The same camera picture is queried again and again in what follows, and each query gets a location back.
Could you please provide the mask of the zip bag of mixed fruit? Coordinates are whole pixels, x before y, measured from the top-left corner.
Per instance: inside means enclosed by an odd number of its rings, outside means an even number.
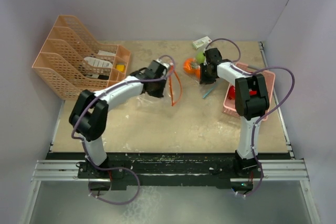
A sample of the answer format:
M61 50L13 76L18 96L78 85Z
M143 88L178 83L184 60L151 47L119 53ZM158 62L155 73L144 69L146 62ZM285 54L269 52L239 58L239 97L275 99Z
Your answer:
M184 72L196 80L197 83L199 83L201 77L200 64L202 64L205 60L204 48L205 47L198 48L196 55L191 58L187 58L183 63ZM215 83L209 84L208 88L205 85L201 86L200 91L202 98L205 99L207 96L209 96L210 93L213 92L220 84L221 81L216 81Z

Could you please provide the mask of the zip bag of red apples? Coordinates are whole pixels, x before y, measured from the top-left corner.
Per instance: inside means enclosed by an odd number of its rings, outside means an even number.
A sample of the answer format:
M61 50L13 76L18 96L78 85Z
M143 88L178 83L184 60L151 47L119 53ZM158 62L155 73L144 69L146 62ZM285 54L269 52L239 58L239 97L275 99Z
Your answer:
M174 69L173 62L163 63L166 70L163 71L163 77L166 77L159 83L146 83L151 85L150 95L148 92L136 98L136 104L139 110L151 111L154 109L163 110L165 107L177 107L183 94L182 82L179 74Z

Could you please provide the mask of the red fake apple two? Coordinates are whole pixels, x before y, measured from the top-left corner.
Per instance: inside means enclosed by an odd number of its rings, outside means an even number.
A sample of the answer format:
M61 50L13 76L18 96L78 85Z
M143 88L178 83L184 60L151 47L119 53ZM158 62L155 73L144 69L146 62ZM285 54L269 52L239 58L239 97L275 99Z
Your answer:
M229 87L227 98L229 100L235 100L235 87L234 86Z

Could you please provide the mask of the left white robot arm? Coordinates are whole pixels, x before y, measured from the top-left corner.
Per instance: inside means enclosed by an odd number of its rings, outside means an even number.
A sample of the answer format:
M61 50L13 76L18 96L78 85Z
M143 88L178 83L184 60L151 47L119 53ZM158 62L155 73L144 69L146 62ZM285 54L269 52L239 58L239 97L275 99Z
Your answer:
M144 93L162 98L168 77L175 62L153 60L148 67L132 72L124 80L99 91L83 90L70 114L71 138L79 140L90 162L90 173L96 178L108 172L108 157L103 147L102 135L107 126L108 113L132 97Z

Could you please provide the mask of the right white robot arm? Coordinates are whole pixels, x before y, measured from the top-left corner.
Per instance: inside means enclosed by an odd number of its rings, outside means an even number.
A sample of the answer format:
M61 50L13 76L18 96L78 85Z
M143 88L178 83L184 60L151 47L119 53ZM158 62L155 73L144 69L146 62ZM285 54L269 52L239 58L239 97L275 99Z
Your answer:
M252 74L223 59L217 48L204 51L200 64L200 84L212 84L217 79L229 82L235 88L235 109L240 116L240 139L235 151L234 173L246 177L258 166L257 142L261 121L269 109L265 77Z

